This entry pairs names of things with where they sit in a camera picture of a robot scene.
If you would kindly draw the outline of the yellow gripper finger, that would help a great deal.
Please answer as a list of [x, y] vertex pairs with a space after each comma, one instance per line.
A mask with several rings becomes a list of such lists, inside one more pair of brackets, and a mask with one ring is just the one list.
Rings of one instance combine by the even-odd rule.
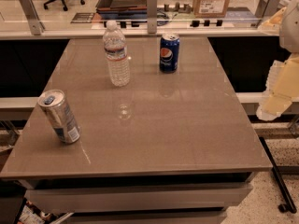
[[280, 9], [271, 18], [263, 21], [259, 25], [258, 30], [267, 35], [279, 35], [279, 28], [282, 23], [283, 14], [285, 11], [285, 7]]
[[298, 97], [299, 54], [292, 53], [285, 62], [274, 60], [256, 115], [264, 121], [274, 120], [280, 117]]

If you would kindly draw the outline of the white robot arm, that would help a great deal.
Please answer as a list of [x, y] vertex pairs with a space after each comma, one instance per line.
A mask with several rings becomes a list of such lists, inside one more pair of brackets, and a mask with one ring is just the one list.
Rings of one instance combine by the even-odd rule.
[[269, 121], [280, 117], [299, 97], [299, 0], [291, 0], [258, 30], [278, 35], [279, 45], [291, 54], [284, 62], [274, 60], [268, 73], [256, 115]]

